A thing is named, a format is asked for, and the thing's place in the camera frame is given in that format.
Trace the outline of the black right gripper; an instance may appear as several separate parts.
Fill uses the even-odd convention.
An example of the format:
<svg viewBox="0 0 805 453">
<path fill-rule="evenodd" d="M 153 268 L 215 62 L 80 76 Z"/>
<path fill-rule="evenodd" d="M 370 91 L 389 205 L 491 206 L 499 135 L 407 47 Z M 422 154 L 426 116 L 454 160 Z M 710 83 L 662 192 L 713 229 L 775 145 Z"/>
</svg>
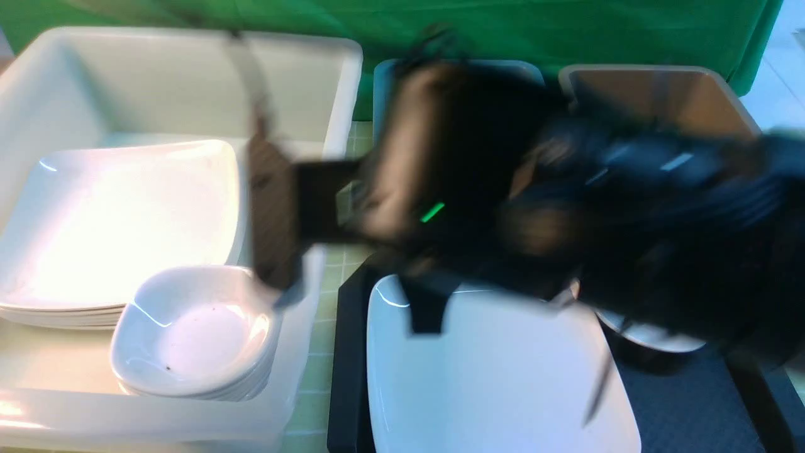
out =
<svg viewBox="0 0 805 453">
<path fill-rule="evenodd" d="M 367 243 L 397 271 L 543 263 L 554 221 L 521 195 L 554 92 L 532 75 L 474 61 L 395 63 L 372 150 L 294 165 L 247 145 L 251 269 L 272 309 L 305 295 L 305 246 Z"/>
</svg>

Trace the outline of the black silver right arm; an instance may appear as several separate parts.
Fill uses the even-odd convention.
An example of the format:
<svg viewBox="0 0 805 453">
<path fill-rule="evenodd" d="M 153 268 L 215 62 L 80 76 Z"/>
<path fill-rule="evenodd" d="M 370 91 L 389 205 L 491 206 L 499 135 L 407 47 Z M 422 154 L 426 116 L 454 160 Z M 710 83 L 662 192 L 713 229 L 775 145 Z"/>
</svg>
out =
<svg viewBox="0 0 805 453">
<path fill-rule="evenodd" d="M 253 270 L 288 294 L 315 243 L 367 243 L 414 333 L 477 282 L 576 298 L 771 366 L 803 370 L 803 141 L 698 138 L 605 120 L 513 70 L 395 65 L 379 141 L 293 162 L 249 85 Z"/>
</svg>

